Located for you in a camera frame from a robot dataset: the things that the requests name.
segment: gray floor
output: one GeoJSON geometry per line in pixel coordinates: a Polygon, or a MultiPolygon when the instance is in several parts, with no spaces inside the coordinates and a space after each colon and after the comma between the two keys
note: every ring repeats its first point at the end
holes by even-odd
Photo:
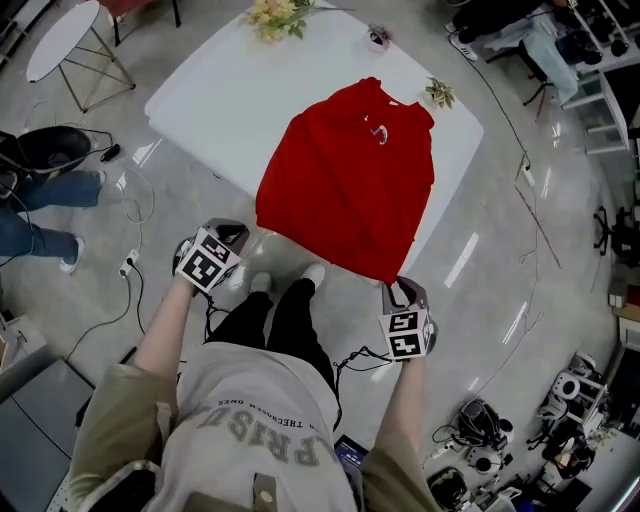
{"type": "MultiPolygon", "coordinates": [[[[270,269],[279,290],[284,289],[315,257],[283,237],[257,228],[252,200],[162,140],[148,127],[143,111],[147,99],[177,65],[249,2],[185,0],[180,29],[172,25],[166,0],[129,16],[122,32],[133,32],[118,54],[138,87],[84,116],[73,105],[57,73],[37,84],[27,84],[24,78],[38,40],[72,2],[62,4],[44,16],[31,40],[0,75],[0,128],[18,133],[25,124],[29,129],[46,126],[52,123],[55,111],[57,123],[81,120],[86,126],[112,131],[126,150],[123,160],[128,165],[135,165],[132,158],[140,163],[156,196],[155,211],[143,228],[139,261],[146,278],[143,322],[151,320],[170,280],[176,244],[213,216],[246,222],[254,244],[247,270],[240,276],[245,284],[236,282],[234,289],[217,292],[217,303],[232,307],[240,302],[247,277],[256,269],[270,269]],[[33,110],[39,101],[46,103],[33,110]]],[[[591,353],[603,366],[614,339],[605,295],[610,262],[608,257],[600,261],[592,249],[595,229],[591,214],[603,202],[610,206],[603,171],[597,161],[584,154],[584,129],[575,112],[565,113],[547,101],[536,123],[537,104],[522,106],[537,83],[527,80],[527,71],[517,59],[480,63],[478,67],[493,85],[533,161],[535,190],[522,177],[516,180],[520,148],[486,85],[447,43],[442,24],[450,12],[412,0],[345,0],[344,4],[356,7],[354,15],[365,22],[386,24],[402,49],[453,86],[485,129],[465,178],[409,273],[426,287],[440,326],[438,344],[426,363],[427,448],[433,445],[430,436],[435,428],[447,423],[466,398],[482,389],[482,398],[516,426],[517,439],[510,450],[516,460],[508,472],[535,467],[539,455],[527,454],[524,448],[524,440],[537,428],[535,407],[576,349],[591,353]],[[537,209],[561,268],[543,237],[537,235],[516,186],[537,209]],[[447,282],[448,287],[446,277],[474,235],[475,250],[457,279],[447,282]],[[512,336],[506,339],[512,325],[512,336]]],[[[102,18],[100,31],[109,36],[104,15],[102,18]]],[[[95,45],[93,41],[86,44],[95,45]]],[[[73,70],[72,80],[82,84],[83,94],[90,89],[89,78],[83,70],[73,70]]],[[[102,168],[93,157],[83,167],[102,168]]],[[[40,225],[70,230],[85,238],[85,255],[72,276],[61,274],[57,261],[36,258],[15,261],[2,272],[9,304],[16,312],[29,314],[62,355],[87,327],[115,317],[126,306],[126,285],[117,271],[137,245],[138,231],[127,223],[114,187],[122,167],[113,163],[106,170],[109,182],[97,208],[73,211],[51,207],[33,214],[40,225]]],[[[126,193],[139,200],[143,214],[148,211],[149,192],[133,175],[128,175],[126,193]]],[[[131,202],[129,209],[135,209],[131,202]]],[[[132,283],[137,297],[136,276],[132,276],[132,283]]],[[[201,300],[196,301],[190,315],[186,357],[202,339],[201,300]]],[[[313,315],[332,360],[340,361],[364,344],[386,351],[379,314],[379,288],[349,272],[329,268],[326,283],[314,299],[313,315]]],[[[97,380],[139,339],[131,312],[117,325],[91,333],[72,362],[97,380]]],[[[354,366],[368,364],[359,360],[354,366]]],[[[345,416],[340,432],[371,445],[398,370],[394,366],[385,371],[343,374],[345,416]]],[[[454,463],[456,457],[429,461],[425,473],[454,463]]]]}

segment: red shirt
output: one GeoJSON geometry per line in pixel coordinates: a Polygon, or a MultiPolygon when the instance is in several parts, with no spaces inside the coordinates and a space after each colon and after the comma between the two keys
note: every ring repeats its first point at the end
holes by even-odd
{"type": "Polygon", "coordinates": [[[258,225],[348,270],[395,281],[434,181],[433,124],[419,103],[396,102],[375,78],[309,107],[271,157],[258,225]]]}

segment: cable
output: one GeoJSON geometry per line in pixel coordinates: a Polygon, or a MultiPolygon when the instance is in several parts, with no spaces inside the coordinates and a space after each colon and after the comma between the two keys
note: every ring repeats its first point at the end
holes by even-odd
{"type": "MultiPolygon", "coordinates": [[[[449,39],[450,43],[451,43],[451,38],[454,35],[455,34],[449,34],[448,39],[449,39]]],[[[513,123],[511,122],[511,119],[509,118],[509,116],[505,112],[504,108],[502,107],[502,103],[500,103],[500,100],[498,99],[498,96],[496,96],[496,93],[493,91],[493,88],[491,87],[491,85],[489,85],[489,82],[487,82],[487,79],[480,72],[480,70],[478,68],[476,68],[473,65],[473,63],[469,59],[467,59],[460,50],[458,50],[458,48],[456,48],[453,44],[451,44],[451,46],[453,46],[458,51],[458,53],[460,55],[462,55],[462,58],[466,61],[466,63],[469,64],[469,66],[471,66],[474,69],[474,71],[476,73],[478,73],[478,75],[480,75],[480,78],[482,78],[482,81],[489,88],[489,91],[491,92],[491,94],[493,95],[494,99],[496,100],[496,103],[498,104],[498,107],[500,107],[500,110],[502,111],[502,114],[504,115],[505,119],[509,123],[509,126],[511,127],[511,131],[513,132],[513,135],[515,136],[516,140],[518,141],[518,144],[520,145],[520,149],[522,149],[522,152],[524,153],[524,156],[527,159],[527,170],[529,170],[531,168],[531,160],[529,159],[529,155],[527,154],[527,150],[524,148],[524,145],[522,144],[522,141],[520,140],[520,137],[518,136],[518,133],[516,132],[516,129],[514,128],[513,123]]]]}
{"type": "Polygon", "coordinates": [[[142,302],[142,294],[144,293],[144,277],[142,277],[142,273],[133,263],[131,264],[131,268],[135,270],[140,276],[140,297],[138,297],[138,304],[136,305],[136,314],[138,315],[138,325],[140,326],[142,334],[147,334],[144,330],[144,327],[142,327],[142,320],[140,320],[140,303],[142,302]]]}
{"type": "Polygon", "coordinates": [[[231,313],[231,311],[229,311],[228,309],[222,309],[219,308],[218,306],[216,306],[213,302],[213,299],[211,298],[210,295],[203,293],[205,299],[207,299],[207,312],[206,312],[206,318],[204,321],[204,342],[206,343],[209,338],[211,337],[211,335],[213,334],[213,331],[211,330],[211,317],[213,316],[214,313],[226,313],[227,315],[229,313],[231,313]]]}
{"type": "Polygon", "coordinates": [[[20,200],[20,198],[15,194],[15,192],[13,190],[11,190],[9,187],[3,185],[2,183],[0,183],[0,186],[3,187],[7,192],[9,192],[13,196],[13,198],[16,201],[18,201],[18,203],[20,203],[20,206],[22,206],[22,210],[24,211],[24,213],[27,216],[27,222],[29,223],[29,229],[31,230],[31,249],[29,249],[28,251],[24,251],[24,252],[18,253],[18,254],[14,254],[7,261],[5,261],[4,263],[0,264],[0,268],[2,268],[5,265],[7,265],[8,263],[11,263],[14,259],[16,259],[19,256],[29,256],[30,254],[33,254],[33,250],[35,249],[35,245],[36,245],[36,235],[33,232],[33,224],[31,224],[31,217],[29,217],[29,211],[27,210],[27,207],[24,205],[24,203],[20,200]]]}
{"type": "Polygon", "coordinates": [[[69,352],[69,355],[65,358],[65,361],[67,363],[69,362],[69,359],[71,359],[71,356],[73,355],[73,353],[78,348],[78,345],[80,345],[80,342],[82,342],[82,340],[87,336],[87,334],[89,334],[91,331],[97,329],[98,327],[115,324],[117,321],[119,321],[122,318],[124,318],[125,315],[129,312],[129,308],[131,307],[131,283],[129,282],[129,276],[125,276],[124,278],[125,278],[125,280],[127,282],[127,296],[128,296],[127,297],[127,309],[124,310],[124,313],[122,313],[117,318],[114,318],[113,320],[109,320],[108,322],[102,322],[102,323],[94,325],[93,327],[89,327],[89,329],[87,329],[83,333],[83,335],[80,336],[80,339],[78,341],[76,341],[76,344],[73,346],[73,349],[71,350],[71,352],[69,352]]]}
{"type": "Polygon", "coordinates": [[[333,430],[338,428],[338,425],[340,424],[340,420],[342,420],[342,405],[340,404],[340,376],[342,375],[342,370],[344,368],[349,368],[350,370],[353,370],[353,371],[356,371],[356,372],[367,372],[369,370],[373,370],[374,368],[380,368],[381,366],[387,366],[388,364],[396,362],[393,359],[389,359],[388,357],[385,357],[387,355],[389,355],[389,352],[387,352],[386,354],[382,354],[382,355],[376,354],[371,349],[369,349],[369,347],[364,345],[363,347],[360,348],[360,350],[356,350],[355,352],[351,352],[351,354],[349,354],[349,357],[347,357],[346,359],[343,359],[340,364],[333,363],[333,366],[336,367],[336,386],[335,386],[335,390],[334,391],[336,393],[336,400],[338,401],[338,418],[336,419],[336,422],[335,422],[335,424],[333,426],[333,430]],[[359,357],[359,356],[373,357],[375,359],[380,359],[381,361],[385,361],[385,363],[377,365],[377,366],[372,366],[371,368],[362,368],[362,369],[352,368],[352,367],[348,366],[348,364],[351,361],[353,361],[356,357],[359,357]]]}
{"type": "Polygon", "coordinates": [[[145,178],[144,175],[142,175],[140,172],[136,171],[135,169],[131,169],[130,167],[128,167],[127,165],[125,165],[123,163],[121,163],[121,165],[127,171],[134,173],[140,179],[142,179],[146,183],[147,187],[149,187],[149,190],[151,191],[151,208],[149,209],[149,213],[146,215],[146,217],[144,219],[136,221],[136,220],[133,220],[131,218],[131,216],[129,215],[129,212],[127,211],[126,199],[124,197],[124,188],[116,185],[118,187],[118,190],[120,190],[120,193],[122,194],[122,209],[124,210],[124,214],[127,217],[127,220],[131,224],[142,225],[142,224],[144,224],[145,222],[147,222],[149,220],[149,218],[151,217],[151,214],[153,213],[153,209],[154,209],[155,204],[156,204],[156,193],[155,193],[155,190],[153,189],[153,185],[151,185],[151,183],[149,183],[149,180],[147,178],[145,178]]]}

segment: sleeve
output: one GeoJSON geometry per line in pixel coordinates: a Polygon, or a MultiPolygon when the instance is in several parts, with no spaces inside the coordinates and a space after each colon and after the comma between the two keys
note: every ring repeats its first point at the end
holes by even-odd
{"type": "Polygon", "coordinates": [[[133,366],[109,368],[76,440],[69,482],[73,509],[119,469],[161,450],[177,409],[175,382],[133,366]]]}
{"type": "Polygon", "coordinates": [[[437,512],[409,439],[376,440],[362,466],[367,512],[437,512]]]}

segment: white round table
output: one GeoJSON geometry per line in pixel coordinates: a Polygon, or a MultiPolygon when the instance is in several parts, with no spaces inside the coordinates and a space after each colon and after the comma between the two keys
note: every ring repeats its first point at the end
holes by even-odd
{"type": "Polygon", "coordinates": [[[109,49],[106,43],[102,40],[102,38],[98,35],[98,33],[93,28],[93,23],[96,20],[98,13],[100,12],[100,4],[96,0],[89,0],[87,2],[78,4],[73,9],[71,9],[67,14],[65,14],[62,18],[60,18],[56,24],[49,29],[49,31],[44,35],[38,46],[36,47],[33,55],[31,55],[31,59],[29,60],[29,65],[27,66],[27,80],[31,83],[38,82],[49,75],[54,69],[58,68],[60,73],[62,73],[62,78],[64,79],[67,87],[69,88],[69,92],[73,96],[78,108],[82,112],[87,112],[89,109],[97,107],[102,104],[104,101],[112,98],[113,96],[120,94],[124,91],[118,91],[107,98],[104,98],[98,103],[91,104],[91,99],[93,94],[95,93],[98,84],[102,78],[99,77],[94,85],[91,93],[87,97],[84,104],[81,104],[78,101],[78,97],[74,92],[69,80],[67,79],[67,75],[62,69],[62,62],[68,62],[70,64],[75,64],[76,66],[83,67],[85,69],[89,69],[94,71],[100,75],[107,76],[113,80],[121,82],[128,86],[128,89],[135,89],[136,84],[131,79],[131,76],[124,68],[122,63],[118,60],[118,58],[114,55],[114,53],[109,49]],[[100,51],[89,50],[87,48],[82,48],[78,46],[82,38],[87,34],[87,32],[93,32],[96,36],[104,53],[100,51]],[[125,79],[117,78],[109,73],[106,73],[103,70],[93,68],[76,60],[69,58],[71,52],[75,49],[82,50],[85,52],[95,53],[97,55],[101,55],[110,59],[122,72],[125,79]]]}

